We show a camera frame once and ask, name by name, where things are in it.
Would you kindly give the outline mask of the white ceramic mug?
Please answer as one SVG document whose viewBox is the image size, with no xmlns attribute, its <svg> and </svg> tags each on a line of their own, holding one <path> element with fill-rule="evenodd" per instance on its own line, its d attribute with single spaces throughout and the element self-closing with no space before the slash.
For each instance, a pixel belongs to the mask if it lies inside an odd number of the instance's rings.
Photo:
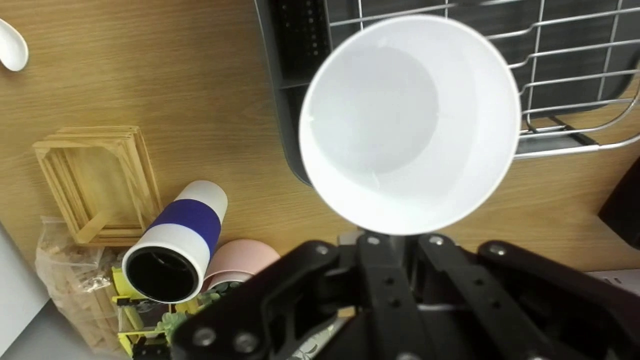
<svg viewBox="0 0 640 360">
<path fill-rule="evenodd" d="M 315 73 L 300 110 L 305 169 L 348 221 L 427 234 L 481 208 L 508 173 L 521 93 L 499 48 L 443 16 L 376 21 Z"/>
</svg>

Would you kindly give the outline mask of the white blue tumbler cup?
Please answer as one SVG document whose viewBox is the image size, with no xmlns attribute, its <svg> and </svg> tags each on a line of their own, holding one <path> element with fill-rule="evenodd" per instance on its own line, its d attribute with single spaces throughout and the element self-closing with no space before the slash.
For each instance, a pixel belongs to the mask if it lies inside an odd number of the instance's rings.
<svg viewBox="0 0 640 360">
<path fill-rule="evenodd" d="M 125 253 L 128 284 L 161 304 L 192 299 L 218 246 L 228 194 L 212 179 L 190 182 Z"/>
</svg>

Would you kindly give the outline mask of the steel dish rack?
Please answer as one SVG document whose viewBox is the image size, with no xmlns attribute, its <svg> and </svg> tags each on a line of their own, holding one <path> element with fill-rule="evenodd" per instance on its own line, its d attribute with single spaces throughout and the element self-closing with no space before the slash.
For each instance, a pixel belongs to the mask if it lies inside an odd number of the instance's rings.
<svg viewBox="0 0 640 360">
<path fill-rule="evenodd" d="M 483 32 L 508 62 L 523 101 L 523 155 L 578 152 L 604 120 L 571 113 L 639 103 L 640 0 L 253 0 L 276 101 L 285 157 L 305 178 L 299 115 L 328 53 L 352 33 L 396 16 L 452 18 Z"/>
</svg>

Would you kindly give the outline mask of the pink plant pot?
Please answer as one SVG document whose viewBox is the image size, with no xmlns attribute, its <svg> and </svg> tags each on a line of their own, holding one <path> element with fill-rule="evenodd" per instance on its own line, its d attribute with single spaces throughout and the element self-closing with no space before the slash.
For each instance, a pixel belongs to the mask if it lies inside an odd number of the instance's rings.
<svg viewBox="0 0 640 360">
<path fill-rule="evenodd" d="M 245 282 L 276 262 L 280 253 L 260 239 L 230 239 L 225 242 L 212 255 L 205 287 L 212 289 L 226 282 Z"/>
</svg>

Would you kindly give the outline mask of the small wooden crate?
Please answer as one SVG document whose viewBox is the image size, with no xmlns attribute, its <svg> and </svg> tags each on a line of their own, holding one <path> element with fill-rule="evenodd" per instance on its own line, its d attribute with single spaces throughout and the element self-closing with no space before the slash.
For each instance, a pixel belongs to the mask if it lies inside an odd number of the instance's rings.
<svg viewBox="0 0 640 360">
<path fill-rule="evenodd" d="M 34 153 L 81 246 L 133 246 L 163 208 L 139 126 L 61 128 Z"/>
</svg>

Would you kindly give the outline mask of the yellow toy vehicle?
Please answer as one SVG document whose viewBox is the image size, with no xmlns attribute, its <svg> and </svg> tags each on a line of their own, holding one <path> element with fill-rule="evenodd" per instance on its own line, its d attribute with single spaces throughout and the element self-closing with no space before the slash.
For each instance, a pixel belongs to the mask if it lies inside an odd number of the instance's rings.
<svg viewBox="0 0 640 360">
<path fill-rule="evenodd" d="M 113 267 L 113 304 L 119 316 L 119 342 L 130 360 L 172 360 L 175 330 L 221 299 L 215 289 L 180 304 L 159 304 L 139 294 L 126 279 L 120 265 Z"/>
</svg>

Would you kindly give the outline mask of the clear plastic bag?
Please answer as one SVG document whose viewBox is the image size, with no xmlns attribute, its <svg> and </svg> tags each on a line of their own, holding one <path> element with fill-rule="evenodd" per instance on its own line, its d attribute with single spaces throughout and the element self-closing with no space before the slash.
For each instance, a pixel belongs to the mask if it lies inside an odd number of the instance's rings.
<svg viewBox="0 0 640 360">
<path fill-rule="evenodd" d="M 61 217 L 42 217 L 40 224 L 34 265 L 55 306 L 91 350 L 120 356 L 113 304 L 116 253 L 78 246 Z"/>
</svg>

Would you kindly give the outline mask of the black box orange label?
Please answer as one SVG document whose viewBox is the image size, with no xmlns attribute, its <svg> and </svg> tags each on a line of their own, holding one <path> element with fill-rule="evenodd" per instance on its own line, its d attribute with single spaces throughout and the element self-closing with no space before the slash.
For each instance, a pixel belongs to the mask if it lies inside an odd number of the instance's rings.
<svg viewBox="0 0 640 360">
<path fill-rule="evenodd" d="M 599 215 L 628 246 L 640 248 L 640 157 L 616 184 Z"/>
</svg>

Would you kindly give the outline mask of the white ceramic spoon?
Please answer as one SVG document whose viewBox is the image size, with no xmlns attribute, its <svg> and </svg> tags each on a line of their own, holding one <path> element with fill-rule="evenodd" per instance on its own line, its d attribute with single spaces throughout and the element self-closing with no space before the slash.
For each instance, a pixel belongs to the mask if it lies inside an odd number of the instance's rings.
<svg viewBox="0 0 640 360">
<path fill-rule="evenodd" d="M 29 65 L 31 48 L 27 38 L 0 18 L 0 64 L 11 71 L 23 71 Z"/>
</svg>

